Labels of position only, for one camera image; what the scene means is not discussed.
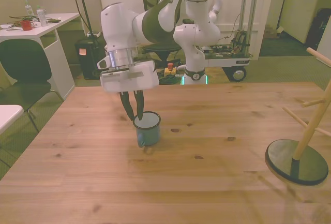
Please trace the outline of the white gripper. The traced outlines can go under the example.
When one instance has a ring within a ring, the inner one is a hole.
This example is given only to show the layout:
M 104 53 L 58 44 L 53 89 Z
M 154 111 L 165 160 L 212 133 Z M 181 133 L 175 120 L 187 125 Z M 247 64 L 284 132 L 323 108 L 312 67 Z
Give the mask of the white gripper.
M 136 63 L 128 67 L 127 70 L 105 71 L 100 75 L 100 82 L 106 92 L 119 93 L 122 105 L 131 121 L 134 119 L 134 111 L 130 104 L 128 92 L 134 91 L 137 103 L 137 116 L 141 120 L 144 113 L 144 95 L 142 90 L 159 85 L 154 61 Z

